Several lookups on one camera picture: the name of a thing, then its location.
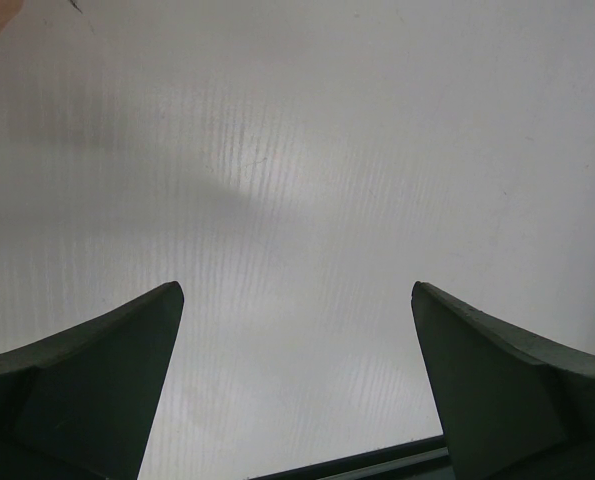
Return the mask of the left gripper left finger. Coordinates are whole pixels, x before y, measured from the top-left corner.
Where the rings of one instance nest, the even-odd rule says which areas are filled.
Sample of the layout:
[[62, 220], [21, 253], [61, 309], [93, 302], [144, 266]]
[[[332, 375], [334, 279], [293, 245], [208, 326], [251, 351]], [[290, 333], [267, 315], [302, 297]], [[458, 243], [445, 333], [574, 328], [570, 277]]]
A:
[[184, 305], [165, 283], [0, 354], [0, 479], [138, 477]]

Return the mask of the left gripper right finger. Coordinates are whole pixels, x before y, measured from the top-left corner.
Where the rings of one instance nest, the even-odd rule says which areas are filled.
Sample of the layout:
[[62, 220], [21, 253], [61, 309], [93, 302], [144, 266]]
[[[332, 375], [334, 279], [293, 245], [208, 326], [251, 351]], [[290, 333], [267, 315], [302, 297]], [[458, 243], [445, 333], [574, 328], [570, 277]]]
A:
[[459, 479], [595, 479], [595, 355], [424, 282], [411, 307]]

